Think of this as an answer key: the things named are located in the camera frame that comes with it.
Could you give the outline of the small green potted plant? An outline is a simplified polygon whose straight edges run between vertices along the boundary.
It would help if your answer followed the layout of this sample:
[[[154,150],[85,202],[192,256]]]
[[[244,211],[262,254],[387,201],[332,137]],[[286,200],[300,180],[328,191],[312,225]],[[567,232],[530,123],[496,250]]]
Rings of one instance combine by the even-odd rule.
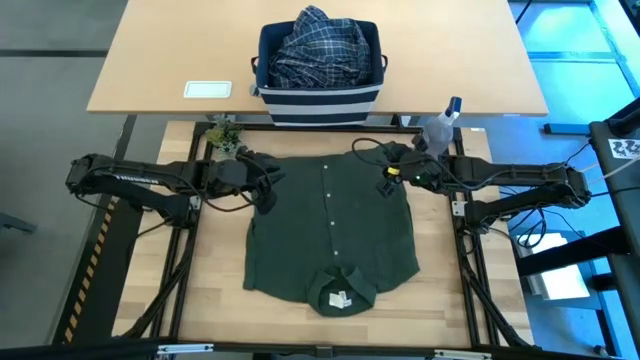
[[[216,149],[220,158],[234,159],[242,146],[240,135],[243,126],[224,114],[209,116],[208,120],[212,127],[205,131],[206,140]]]

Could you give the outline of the white rectangular tray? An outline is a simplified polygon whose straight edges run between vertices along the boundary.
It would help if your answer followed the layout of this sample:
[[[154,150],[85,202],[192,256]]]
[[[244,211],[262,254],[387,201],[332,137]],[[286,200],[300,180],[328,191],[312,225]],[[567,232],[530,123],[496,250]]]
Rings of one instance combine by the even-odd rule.
[[[183,97],[187,99],[226,99],[231,96],[231,81],[187,81]]]

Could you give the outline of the silver metal bracket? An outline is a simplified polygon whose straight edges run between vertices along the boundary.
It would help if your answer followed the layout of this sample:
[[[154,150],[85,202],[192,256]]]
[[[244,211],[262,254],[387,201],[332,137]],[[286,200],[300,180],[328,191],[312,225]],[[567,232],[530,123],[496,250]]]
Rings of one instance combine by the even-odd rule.
[[[493,360],[490,353],[461,351],[451,349],[435,349],[433,360]]]
[[[178,354],[207,353],[213,351],[213,343],[163,344],[158,346],[156,355],[173,356]]]

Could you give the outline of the navy white striped bin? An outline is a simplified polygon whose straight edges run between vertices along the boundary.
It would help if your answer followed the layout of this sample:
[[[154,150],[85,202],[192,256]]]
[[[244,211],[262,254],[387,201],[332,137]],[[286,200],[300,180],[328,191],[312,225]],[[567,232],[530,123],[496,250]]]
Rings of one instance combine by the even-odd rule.
[[[251,59],[255,83],[251,92],[262,99],[278,126],[347,126],[364,123],[384,83],[388,58],[382,54],[375,23],[357,22],[370,47],[372,74],[362,85],[342,88],[278,88],[269,74],[269,58],[293,32],[292,21],[263,26],[258,55]]]

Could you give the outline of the light wooden desk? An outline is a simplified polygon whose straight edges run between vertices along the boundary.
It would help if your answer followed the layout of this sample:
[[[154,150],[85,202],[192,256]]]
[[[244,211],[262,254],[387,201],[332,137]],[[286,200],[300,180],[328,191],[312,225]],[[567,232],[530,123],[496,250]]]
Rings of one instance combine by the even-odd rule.
[[[507,0],[128,0],[87,105],[91,113],[262,113],[250,61],[263,26],[314,5],[375,23],[389,64],[378,114],[544,116],[545,99]],[[187,81],[231,81],[226,99],[187,99]]]

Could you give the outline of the black equipment cart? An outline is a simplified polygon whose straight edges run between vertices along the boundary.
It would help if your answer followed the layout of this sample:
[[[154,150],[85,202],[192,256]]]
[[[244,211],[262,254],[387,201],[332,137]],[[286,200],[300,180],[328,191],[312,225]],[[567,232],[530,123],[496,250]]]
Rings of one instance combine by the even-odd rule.
[[[640,97],[610,118],[590,123],[589,136],[619,225],[519,259],[517,268],[528,276],[605,257],[611,273],[600,286],[618,292],[640,356],[640,157],[616,159],[608,144],[609,139],[640,140]]]

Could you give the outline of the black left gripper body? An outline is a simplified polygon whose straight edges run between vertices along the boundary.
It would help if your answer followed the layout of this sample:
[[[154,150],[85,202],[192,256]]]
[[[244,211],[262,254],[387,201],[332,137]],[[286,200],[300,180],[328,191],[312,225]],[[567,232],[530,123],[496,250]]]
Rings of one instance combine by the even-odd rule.
[[[246,146],[241,146],[235,159],[247,168],[246,181],[242,191],[252,193],[251,203],[256,207],[259,214],[269,213],[277,201],[277,195],[273,190],[274,184],[272,183],[272,177],[280,174],[273,174],[272,161],[276,158],[266,153],[249,150]]]

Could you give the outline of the black hazard-striped floor ramp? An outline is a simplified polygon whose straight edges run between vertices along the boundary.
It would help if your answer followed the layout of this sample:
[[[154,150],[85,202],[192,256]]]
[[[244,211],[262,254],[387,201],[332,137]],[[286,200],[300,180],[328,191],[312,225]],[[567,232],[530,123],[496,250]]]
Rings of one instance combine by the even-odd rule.
[[[128,248],[141,214],[126,201],[103,200],[86,232],[52,343],[89,345],[106,341],[128,269]]]

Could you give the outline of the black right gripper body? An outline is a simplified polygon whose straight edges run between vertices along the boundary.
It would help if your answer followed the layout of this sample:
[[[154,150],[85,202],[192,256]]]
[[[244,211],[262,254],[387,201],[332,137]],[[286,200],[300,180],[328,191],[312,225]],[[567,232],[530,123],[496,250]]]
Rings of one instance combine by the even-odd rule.
[[[406,152],[401,160],[393,165],[395,166],[394,173],[386,173],[383,166],[383,179],[377,183],[377,191],[384,198],[390,197],[403,181],[434,193],[439,191],[439,162],[437,159],[418,151],[413,143],[412,147],[406,145]]]

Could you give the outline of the clear spray bottle blue nozzle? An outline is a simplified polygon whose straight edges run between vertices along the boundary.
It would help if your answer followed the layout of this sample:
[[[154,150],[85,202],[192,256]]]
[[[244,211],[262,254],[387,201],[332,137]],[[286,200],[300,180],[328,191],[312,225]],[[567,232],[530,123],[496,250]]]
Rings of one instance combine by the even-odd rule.
[[[438,159],[453,139],[453,123],[460,116],[462,99],[451,97],[447,108],[426,121],[421,131],[412,139],[415,148],[434,159]]]

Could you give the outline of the white box on floor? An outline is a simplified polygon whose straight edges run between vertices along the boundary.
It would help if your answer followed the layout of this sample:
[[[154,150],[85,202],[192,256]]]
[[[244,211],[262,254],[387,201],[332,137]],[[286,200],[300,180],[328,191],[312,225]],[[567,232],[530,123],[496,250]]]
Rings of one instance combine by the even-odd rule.
[[[518,252],[524,258],[567,243],[567,239],[561,233],[533,234],[524,236],[519,241]],[[590,296],[577,265],[530,275],[526,279],[531,293],[541,296],[543,300],[569,300]]]

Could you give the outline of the dark green button shirt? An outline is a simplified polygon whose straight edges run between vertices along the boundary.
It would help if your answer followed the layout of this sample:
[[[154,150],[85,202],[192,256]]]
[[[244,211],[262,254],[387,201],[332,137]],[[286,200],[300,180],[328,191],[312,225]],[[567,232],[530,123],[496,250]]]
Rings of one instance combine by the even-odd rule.
[[[406,190],[377,189],[391,147],[278,159],[276,204],[249,223],[244,289],[348,317],[416,275]]]

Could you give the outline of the black metal table frame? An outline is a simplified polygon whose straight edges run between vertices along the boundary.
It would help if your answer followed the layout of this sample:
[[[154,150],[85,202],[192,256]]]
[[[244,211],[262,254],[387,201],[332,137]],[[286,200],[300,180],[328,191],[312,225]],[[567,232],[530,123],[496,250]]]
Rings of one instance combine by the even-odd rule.
[[[277,157],[344,153],[360,136],[410,144],[411,133],[390,126],[359,127],[346,132],[283,131],[245,125],[243,141]],[[213,343],[217,351],[275,354],[404,355],[424,357],[431,349],[472,347],[462,281],[456,257],[450,201],[407,188],[421,271],[398,289],[377,298],[372,310],[346,318],[327,318],[308,305],[279,300],[242,288],[245,242],[253,207],[231,213],[202,206],[194,257],[186,285],[169,296],[159,334],[183,342]],[[188,239],[171,239],[168,227],[142,236],[133,250],[110,335],[123,335],[150,305]],[[482,236],[477,256],[484,256],[493,301],[509,324],[529,344],[533,336],[526,313],[513,248],[500,233]]]

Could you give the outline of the white marker tag label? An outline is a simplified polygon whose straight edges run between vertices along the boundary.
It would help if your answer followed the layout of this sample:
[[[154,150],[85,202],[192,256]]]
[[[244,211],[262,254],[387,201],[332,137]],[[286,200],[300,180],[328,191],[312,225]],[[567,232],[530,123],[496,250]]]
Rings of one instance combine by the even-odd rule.
[[[640,140],[637,139],[609,139],[611,155],[616,159],[632,160],[640,157]]]

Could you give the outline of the grey chair leg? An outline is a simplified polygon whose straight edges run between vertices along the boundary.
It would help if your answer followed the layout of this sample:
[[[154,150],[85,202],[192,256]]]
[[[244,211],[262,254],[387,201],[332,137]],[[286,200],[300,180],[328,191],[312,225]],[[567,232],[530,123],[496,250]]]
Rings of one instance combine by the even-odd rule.
[[[37,226],[17,217],[0,212],[0,228],[15,229],[27,234],[32,234],[36,231]]]

